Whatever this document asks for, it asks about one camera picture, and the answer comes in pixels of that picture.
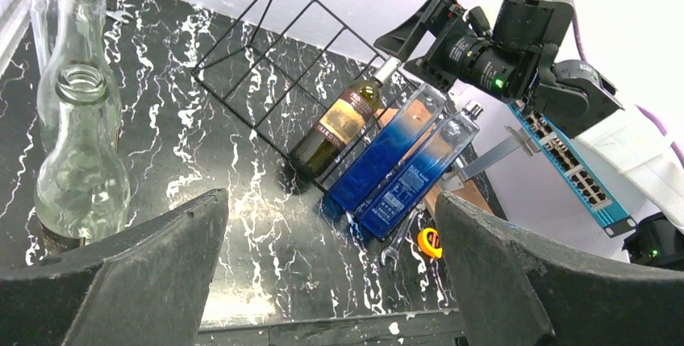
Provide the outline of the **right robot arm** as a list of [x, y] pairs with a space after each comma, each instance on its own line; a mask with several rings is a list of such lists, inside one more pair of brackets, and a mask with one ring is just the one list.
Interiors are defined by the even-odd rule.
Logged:
[[622, 106], [588, 63], [556, 61], [573, 16], [572, 0], [503, 0], [490, 23], [479, 7], [427, 0], [374, 46], [436, 88], [459, 81], [514, 107], [531, 131], [552, 137], [548, 154], [596, 211], [614, 199], [568, 142]]

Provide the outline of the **blue square bottle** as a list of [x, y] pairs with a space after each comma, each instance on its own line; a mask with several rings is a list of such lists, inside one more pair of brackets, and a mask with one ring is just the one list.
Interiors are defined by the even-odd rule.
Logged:
[[470, 100], [458, 113], [433, 126], [358, 214], [359, 223], [374, 237], [384, 240], [479, 133], [476, 120], [482, 112], [483, 106]]
[[328, 191], [344, 211], [354, 212], [440, 116], [447, 96], [423, 83], [397, 110]]

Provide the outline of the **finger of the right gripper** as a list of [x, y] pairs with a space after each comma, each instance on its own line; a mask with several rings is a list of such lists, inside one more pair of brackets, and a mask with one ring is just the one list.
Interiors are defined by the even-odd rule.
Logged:
[[403, 23], [375, 39], [373, 46], [406, 62], [427, 32], [437, 37], [450, 20], [464, 13], [465, 8], [457, 0], [427, 0]]
[[408, 60], [403, 68], [424, 83], [438, 89], [441, 92], [448, 92], [454, 85], [455, 76], [423, 57]]

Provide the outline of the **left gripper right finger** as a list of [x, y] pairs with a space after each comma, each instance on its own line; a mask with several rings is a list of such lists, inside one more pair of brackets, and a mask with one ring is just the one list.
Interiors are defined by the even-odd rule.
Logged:
[[435, 221], [470, 345], [680, 345], [683, 274], [595, 256], [443, 192]]

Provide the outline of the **green wine bottle tan label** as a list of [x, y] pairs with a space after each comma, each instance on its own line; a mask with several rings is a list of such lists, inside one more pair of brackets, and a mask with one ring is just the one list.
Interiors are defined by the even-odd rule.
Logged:
[[289, 153], [290, 162], [303, 176], [316, 179], [335, 161], [376, 114], [382, 88], [401, 66], [390, 57], [368, 79], [354, 80]]

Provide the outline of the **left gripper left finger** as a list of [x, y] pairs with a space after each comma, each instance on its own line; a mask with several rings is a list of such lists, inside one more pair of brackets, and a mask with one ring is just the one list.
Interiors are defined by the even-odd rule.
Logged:
[[191, 345], [229, 216], [213, 189], [97, 243], [1, 272], [4, 345]]

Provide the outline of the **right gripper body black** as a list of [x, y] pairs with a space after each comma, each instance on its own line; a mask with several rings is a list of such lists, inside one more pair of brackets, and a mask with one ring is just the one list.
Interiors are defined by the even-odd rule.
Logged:
[[455, 82], [464, 82], [504, 103], [530, 94], [540, 60], [531, 52], [510, 50], [495, 41], [479, 6], [450, 20], [421, 57], [452, 73]]

